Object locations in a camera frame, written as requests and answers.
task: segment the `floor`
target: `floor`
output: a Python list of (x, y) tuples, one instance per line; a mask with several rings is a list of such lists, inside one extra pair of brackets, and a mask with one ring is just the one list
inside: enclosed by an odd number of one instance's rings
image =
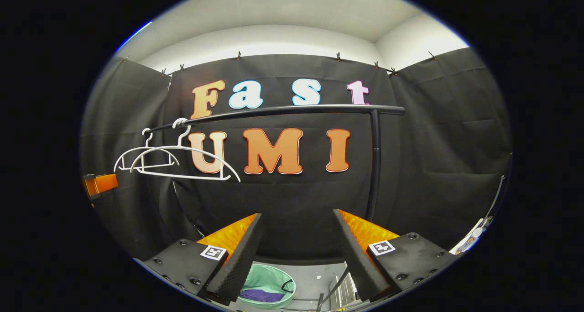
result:
[[(345, 269), (344, 263), (307, 266), (278, 265), (261, 262), (254, 262), (254, 264), (264, 264), (278, 268), (288, 273), (296, 283), (296, 293), (294, 293), (292, 303), (290, 303), (288, 306), (285, 306), (285, 308), (272, 310), (276, 312), (282, 312), (287, 309), (316, 310), (320, 294), (323, 294), (323, 296), (328, 295), (329, 286), (330, 283), (334, 281), (334, 276), (342, 275)], [(240, 310), (242, 312), (266, 311), (250, 306), (240, 300), (237, 300), (237, 302), (232, 302), (228, 309), (232, 311)], [(321, 308), (321, 311), (328, 310), (330, 310), (329, 301), (325, 302)]]

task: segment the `pink letter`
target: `pink letter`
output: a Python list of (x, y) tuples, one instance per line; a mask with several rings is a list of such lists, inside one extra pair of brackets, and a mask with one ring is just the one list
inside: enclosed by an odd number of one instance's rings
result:
[(353, 104), (366, 104), (363, 94), (369, 94), (369, 89), (363, 86), (361, 81), (354, 81), (348, 84), (347, 89), (351, 91)]

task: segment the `black metal pole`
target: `black metal pole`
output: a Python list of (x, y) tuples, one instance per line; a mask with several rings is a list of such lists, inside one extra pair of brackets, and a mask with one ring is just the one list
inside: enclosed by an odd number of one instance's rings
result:
[(365, 219), (373, 220), (377, 193), (379, 192), (379, 179), (381, 175), (381, 130), (379, 125), (379, 112), (377, 109), (371, 112), (371, 139), (373, 140), (373, 160), (371, 161), (371, 182), (369, 184), (369, 200)]
[(489, 217), (489, 216), (495, 217), (495, 215), (497, 215), (497, 213), (499, 212), (499, 209), (502, 206), (503, 200), (505, 199), (505, 195), (507, 195), (507, 189), (509, 188), (509, 185), (510, 185), (511, 171), (512, 170), (513, 170), (513, 152), (511, 152), (511, 158), (509, 160), (509, 168), (507, 169), (507, 173), (505, 175), (505, 181), (503, 182), (503, 190), (501, 193), (497, 192), (498, 196), (500, 196), (501, 198), (499, 199), (498, 202), (495, 203), (494, 212), (490, 213), (490, 215), (487, 215), (487, 217)]
[(323, 294), (323, 293), (321, 293), (321, 294), (318, 296), (317, 312), (321, 312), (321, 306), (323, 305), (323, 302), (324, 302), (324, 301), (323, 301), (323, 296), (324, 296), (324, 294)]
[(344, 272), (340, 276), (339, 281), (337, 281), (336, 285), (334, 285), (334, 287), (332, 287), (332, 290), (327, 295), (327, 297), (323, 298), (323, 301), (319, 302), (319, 304), (317, 306), (317, 311), (320, 311), (321, 310), (321, 307), (323, 306), (323, 304), (330, 298), (330, 296), (333, 295), (334, 291), (336, 291), (338, 289), (338, 287), (343, 282), (343, 280), (347, 277), (348, 274), (349, 274), (349, 268), (347, 267), (347, 268), (344, 269)]
[[(397, 106), (381, 106), (375, 104), (313, 104), (309, 106), (283, 106), (273, 108), (258, 108), (244, 110), (240, 112), (215, 114), (207, 117), (187, 120), (182, 126), (195, 125), (199, 123), (206, 123), (207, 121), (218, 121), (226, 119), (237, 119), (246, 117), (258, 116), (274, 116), (278, 114), (298, 114), (298, 113), (378, 113), (394, 114), (402, 116), (405, 113), (403, 107)], [(155, 131), (171, 129), (172, 124), (154, 127), (147, 131), (152, 133)]]

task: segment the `black curtain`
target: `black curtain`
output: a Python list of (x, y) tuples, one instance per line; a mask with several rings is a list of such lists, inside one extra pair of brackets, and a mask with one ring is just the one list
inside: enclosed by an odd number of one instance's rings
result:
[[(115, 58), (104, 68), (88, 100), (81, 129), (81, 173), (111, 174), (126, 150), (144, 145), (145, 127), (161, 125), (170, 77), (132, 61)], [(161, 144), (153, 137), (151, 146)], [(126, 166), (140, 151), (125, 157)], [(112, 237), (133, 257), (147, 259), (169, 243), (192, 233), (186, 217), (165, 220), (170, 179), (115, 172), (119, 186), (96, 198), (94, 210)]]
[[(88, 104), (82, 132), (83, 173), (111, 173), (125, 150), (144, 145), (144, 127), (172, 123), (193, 113), (192, 90), (225, 81), (213, 114), (233, 112), (228, 100), (235, 84), (261, 84), (259, 108), (291, 106), (292, 83), (321, 84), (320, 104), (351, 104), (346, 85), (362, 81), (365, 102), (397, 105), (405, 116), (381, 115), (381, 179), (373, 221), (397, 234), (415, 231), (450, 249), (488, 210), (507, 171), (509, 121), (494, 79), (470, 48), (456, 50), (388, 75), (374, 65), (336, 58), (271, 55), (196, 65), (169, 76), (112, 61)], [(242, 132), (263, 129), (275, 144), (282, 129), (303, 131), (300, 175), (277, 171), (247, 175), (247, 141)], [(329, 129), (347, 129), (349, 169), (325, 170)], [(175, 145), (184, 130), (154, 133), (150, 146)], [(365, 114), (294, 114), (252, 117), (195, 125), (206, 136), (224, 131), (225, 160), (241, 177), (192, 181), (118, 171), (120, 187), (96, 202), (96, 212), (132, 256), (150, 258), (178, 238), (196, 240), (195, 226), (209, 234), (253, 213), (265, 217), (267, 232), (258, 260), (288, 264), (341, 262), (332, 209), (365, 217), (371, 175), (371, 125)], [(184, 146), (189, 146), (187, 139)], [(127, 162), (139, 152), (128, 154)], [(172, 171), (205, 176), (189, 151), (173, 150), (181, 166)], [(148, 163), (165, 163), (165, 154)]]
[(390, 75), (400, 119), (401, 164), (394, 204), (379, 224), (452, 248), (484, 217), (511, 160), (503, 96), (471, 48)]

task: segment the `purple cloth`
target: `purple cloth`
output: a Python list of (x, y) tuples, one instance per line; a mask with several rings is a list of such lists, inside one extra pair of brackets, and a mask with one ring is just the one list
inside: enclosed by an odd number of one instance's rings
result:
[(258, 302), (279, 302), (284, 294), (267, 293), (261, 289), (248, 289), (240, 292), (240, 297), (248, 300), (255, 300)]

